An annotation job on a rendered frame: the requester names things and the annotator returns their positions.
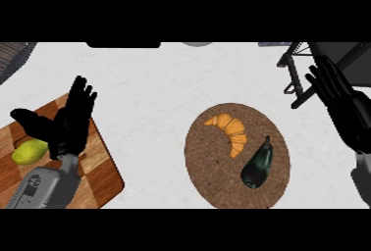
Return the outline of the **wooden checkered cutting board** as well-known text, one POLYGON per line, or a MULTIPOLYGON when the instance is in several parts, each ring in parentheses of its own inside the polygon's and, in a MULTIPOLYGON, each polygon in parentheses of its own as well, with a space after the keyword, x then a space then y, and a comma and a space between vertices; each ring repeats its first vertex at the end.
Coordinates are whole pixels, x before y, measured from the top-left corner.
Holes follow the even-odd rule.
POLYGON ((15 150, 35 139, 18 122, 0 128, 0 209, 100 208, 122 190, 124 183, 93 120, 84 136, 86 148, 75 154, 50 153, 21 165, 15 150))

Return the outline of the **orange croissant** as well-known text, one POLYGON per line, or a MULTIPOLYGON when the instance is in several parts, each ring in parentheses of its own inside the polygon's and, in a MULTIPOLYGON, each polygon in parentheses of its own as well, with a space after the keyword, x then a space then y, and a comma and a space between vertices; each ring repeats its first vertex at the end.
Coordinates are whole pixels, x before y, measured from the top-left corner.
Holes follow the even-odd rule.
POLYGON ((229 157, 235 158, 244 151, 248 137, 245 135, 245 126, 238 118, 222 113, 213 116, 205 122, 205 126, 216 126, 229 138, 230 152, 229 157))

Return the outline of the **dark green eggplant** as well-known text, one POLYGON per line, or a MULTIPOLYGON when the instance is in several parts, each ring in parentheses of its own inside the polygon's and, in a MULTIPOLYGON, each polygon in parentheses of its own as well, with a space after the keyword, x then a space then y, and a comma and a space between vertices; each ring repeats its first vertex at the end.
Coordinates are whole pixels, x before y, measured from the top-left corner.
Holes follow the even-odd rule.
POLYGON ((263 185, 269 175, 270 162, 272 144, 269 141, 269 136, 266 136, 260 149, 257 150, 241 171, 241 180, 248 188, 257 189, 263 185))

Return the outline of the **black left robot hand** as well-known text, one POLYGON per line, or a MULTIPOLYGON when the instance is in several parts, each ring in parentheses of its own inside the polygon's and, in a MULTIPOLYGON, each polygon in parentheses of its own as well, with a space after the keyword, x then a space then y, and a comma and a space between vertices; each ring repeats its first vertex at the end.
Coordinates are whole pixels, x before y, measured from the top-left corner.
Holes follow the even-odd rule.
POLYGON ((21 124, 26 135, 47 143, 52 160, 66 154, 78 156, 86 149, 96 98, 93 86, 78 75, 71 85, 65 106, 57 110, 53 119, 23 108, 10 112, 10 117, 21 124))

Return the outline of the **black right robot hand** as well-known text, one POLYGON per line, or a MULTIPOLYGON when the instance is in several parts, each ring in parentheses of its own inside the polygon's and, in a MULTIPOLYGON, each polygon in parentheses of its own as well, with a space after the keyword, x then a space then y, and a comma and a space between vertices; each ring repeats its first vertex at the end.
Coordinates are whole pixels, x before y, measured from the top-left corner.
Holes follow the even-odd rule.
POLYGON ((371 154, 371 99, 353 89, 328 56, 315 57, 306 79, 326 106, 334 128, 346 146, 371 154))

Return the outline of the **yellow-green pear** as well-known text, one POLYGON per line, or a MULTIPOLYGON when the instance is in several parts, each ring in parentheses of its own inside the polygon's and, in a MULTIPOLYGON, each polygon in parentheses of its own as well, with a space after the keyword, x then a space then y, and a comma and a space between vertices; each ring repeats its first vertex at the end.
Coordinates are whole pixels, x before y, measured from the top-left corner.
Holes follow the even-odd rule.
POLYGON ((12 160, 18 165, 35 163, 47 151, 47 143, 38 139, 25 141, 12 154, 12 160))

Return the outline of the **brown oval cork placemat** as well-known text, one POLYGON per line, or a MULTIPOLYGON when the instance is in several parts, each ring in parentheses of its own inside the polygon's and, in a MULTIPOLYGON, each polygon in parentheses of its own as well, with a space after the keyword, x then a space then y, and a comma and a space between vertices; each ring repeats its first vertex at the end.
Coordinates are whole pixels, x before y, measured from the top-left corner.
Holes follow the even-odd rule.
POLYGON ((216 208, 270 208, 278 202, 290 179, 290 155, 278 127, 253 107, 224 103, 210 107, 196 117, 185 138, 185 166, 195 189, 216 208), (216 125, 204 123, 219 114, 229 114, 244 124, 248 142, 244 151, 230 157, 230 140, 216 125), (257 189, 241 180, 241 171, 264 137, 272 144, 272 162, 266 182, 257 189))

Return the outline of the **grey wicker basket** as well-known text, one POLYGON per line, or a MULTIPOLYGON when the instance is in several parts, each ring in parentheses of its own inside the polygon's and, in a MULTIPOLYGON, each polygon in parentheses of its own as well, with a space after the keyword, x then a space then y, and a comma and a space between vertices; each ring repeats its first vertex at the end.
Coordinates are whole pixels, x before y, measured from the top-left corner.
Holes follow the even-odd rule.
POLYGON ((26 63, 35 42, 0 42, 0 85, 26 63))

